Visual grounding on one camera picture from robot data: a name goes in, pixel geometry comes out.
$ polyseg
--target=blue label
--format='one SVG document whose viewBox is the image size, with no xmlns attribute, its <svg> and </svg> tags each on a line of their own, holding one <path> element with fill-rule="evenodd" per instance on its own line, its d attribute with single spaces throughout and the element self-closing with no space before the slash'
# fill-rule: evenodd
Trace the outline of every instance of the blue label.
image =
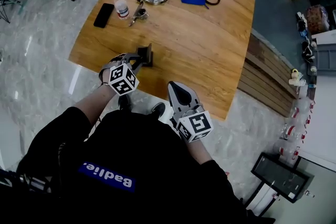
<svg viewBox="0 0 336 224">
<path fill-rule="evenodd" d="M 105 167 L 99 167 L 94 163 L 86 162 L 82 164 L 78 171 L 112 187 L 128 190 L 132 193 L 134 192 L 134 178 L 118 174 Z"/>
</svg>

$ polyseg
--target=wooden bench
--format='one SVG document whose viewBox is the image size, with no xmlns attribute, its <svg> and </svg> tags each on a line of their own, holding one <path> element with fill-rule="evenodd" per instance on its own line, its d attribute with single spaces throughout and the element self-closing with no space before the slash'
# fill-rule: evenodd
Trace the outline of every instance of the wooden bench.
<svg viewBox="0 0 336 224">
<path fill-rule="evenodd" d="M 291 71 L 265 43 L 251 34 L 238 89 L 288 117 L 293 101 L 298 98 L 296 87 L 288 84 Z"/>
</svg>

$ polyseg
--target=marble floor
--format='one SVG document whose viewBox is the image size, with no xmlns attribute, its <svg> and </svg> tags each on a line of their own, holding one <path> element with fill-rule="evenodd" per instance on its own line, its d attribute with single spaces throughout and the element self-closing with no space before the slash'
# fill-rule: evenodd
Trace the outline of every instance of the marble floor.
<svg viewBox="0 0 336 224">
<path fill-rule="evenodd" d="M 22 154 L 39 130 L 100 84 L 96 73 L 67 60 L 97 0 L 25 1 L 21 12 L 19 6 L 8 10 L 10 24 L 0 20 L 0 104 L 20 128 Z M 141 91 L 131 99 L 140 113 L 159 101 Z M 103 114 L 116 108 L 115 98 Z M 171 113 L 167 109 L 162 121 Z M 213 123 L 203 142 L 230 173 L 236 196 L 246 199 L 259 184 L 250 170 L 262 151 L 271 151 L 284 119 L 237 90 L 227 120 Z"/>
</svg>

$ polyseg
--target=smartphone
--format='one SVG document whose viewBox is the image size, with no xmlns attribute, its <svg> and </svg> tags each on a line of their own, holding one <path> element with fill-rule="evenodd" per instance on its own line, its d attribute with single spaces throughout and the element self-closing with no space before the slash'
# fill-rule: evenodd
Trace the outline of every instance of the smartphone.
<svg viewBox="0 0 336 224">
<path fill-rule="evenodd" d="M 104 3 L 98 13 L 96 20 L 94 21 L 93 25 L 96 27 L 104 28 L 107 24 L 107 21 L 110 18 L 110 15 L 114 9 L 114 5 Z"/>
</svg>

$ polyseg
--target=wooden table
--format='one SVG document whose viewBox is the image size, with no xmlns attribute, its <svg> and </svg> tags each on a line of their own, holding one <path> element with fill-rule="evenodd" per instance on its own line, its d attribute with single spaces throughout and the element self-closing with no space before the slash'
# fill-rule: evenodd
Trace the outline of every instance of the wooden table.
<svg viewBox="0 0 336 224">
<path fill-rule="evenodd" d="M 127 0 L 132 15 L 138 4 Z M 114 11 L 105 28 L 93 26 L 103 3 L 99 0 L 87 18 L 69 60 L 99 72 L 114 56 L 135 52 L 152 43 L 154 65 L 142 68 L 138 89 L 167 99 L 167 83 L 186 84 L 196 91 L 204 108 L 226 119 L 244 64 L 253 20 L 254 0 L 221 0 L 217 6 L 145 4 L 147 21 L 132 27 Z"/>
</svg>

